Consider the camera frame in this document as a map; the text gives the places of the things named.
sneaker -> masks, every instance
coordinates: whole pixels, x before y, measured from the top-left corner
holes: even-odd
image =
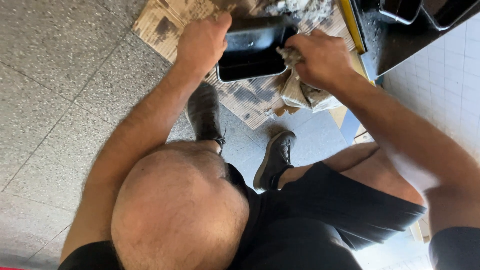
[[[215,140],[223,149],[225,138],[220,132],[219,104],[215,87],[202,82],[188,99],[185,115],[197,141]]]
[[[255,189],[276,190],[280,176],[289,168],[290,151],[297,137],[291,131],[283,131],[267,144],[265,157],[253,179]]]

knee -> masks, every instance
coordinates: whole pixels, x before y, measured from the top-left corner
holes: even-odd
[[[248,203],[220,177],[222,162],[214,168],[215,156],[202,153],[209,161],[199,166],[185,147],[142,159],[120,189],[111,232],[126,269],[222,269],[233,259]]]

cardboard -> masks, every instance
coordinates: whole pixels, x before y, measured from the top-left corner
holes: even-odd
[[[188,22],[224,11],[230,12],[234,18],[262,16],[268,3],[266,0],[149,0],[132,30],[173,63],[177,56],[178,39]],[[321,29],[331,36],[343,37],[349,50],[355,48],[336,6],[329,19],[322,23],[301,21],[299,29],[302,33]],[[220,102],[225,107],[255,129],[273,117],[273,112],[281,116],[286,111],[294,113],[297,110],[286,106],[280,97],[280,91],[289,75],[290,70],[278,76],[224,84],[217,80],[213,69],[205,80],[216,87]]]

person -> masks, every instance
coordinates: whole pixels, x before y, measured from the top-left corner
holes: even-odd
[[[98,154],[61,252],[61,270],[361,269],[352,255],[426,212],[433,267],[478,269],[480,168],[455,141],[373,87],[343,39],[314,30],[286,47],[303,82],[325,89],[376,143],[293,167],[291,131],[268,143],[256,194],[220,153],[218,96],[202,83],[231,16],[188,24],[175,63]],[[186,107],[196,141],[166,144]]]

left hand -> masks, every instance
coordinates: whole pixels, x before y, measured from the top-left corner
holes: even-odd
[[[205,76],[227,48],[225,34],[231,24],[229,13],[217,20],[210,16],[189,23],[179,39],[175,65],[185,72]]]

